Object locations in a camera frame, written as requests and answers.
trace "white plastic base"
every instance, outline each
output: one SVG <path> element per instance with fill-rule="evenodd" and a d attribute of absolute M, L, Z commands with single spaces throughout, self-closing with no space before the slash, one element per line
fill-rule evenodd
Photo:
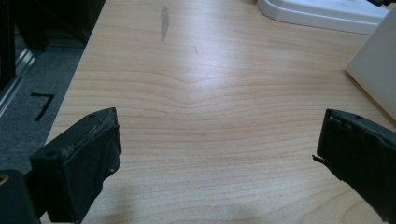
<path fill-rule="evenodd" d="M 258 0 L 265 16 L 306 26 L 370 34 L 388 10 L 367 0 Z"/>
<path fill-rule="evenodd" d="M 396 7 L 378 25 L 347 71 L 396 119 Z"/>

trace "wooden table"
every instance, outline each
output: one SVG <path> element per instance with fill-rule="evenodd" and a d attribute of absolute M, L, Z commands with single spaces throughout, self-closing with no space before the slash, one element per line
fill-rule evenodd
<path fill-rule="evenodd" d="M 382 223 L 311 158 L 326 108 L 396 129 L 346 72 L 366 38 L 252 0 L 106 1 L 49 137 L 118 109 L 122 165 L 84 223 Z"/>

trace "black metal frame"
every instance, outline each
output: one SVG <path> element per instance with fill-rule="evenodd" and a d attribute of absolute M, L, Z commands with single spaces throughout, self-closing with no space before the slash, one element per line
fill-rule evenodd
<path fill-rule="evenodd" d="M 12 0 L 0 0 L 0 90 L 15 77 L 14 6 Z"/>

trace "light wood grain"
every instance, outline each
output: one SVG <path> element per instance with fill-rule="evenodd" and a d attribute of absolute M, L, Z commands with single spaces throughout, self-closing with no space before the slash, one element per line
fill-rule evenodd
<path fill-rule="evenodd" d="M 367 35 L 254 3 L 106 1 L 49 137 L 118 109 L 122 165 L 84 223 L 381 223 L 311 159 L 326 108 L 396 128 L 346 72 Z"/>

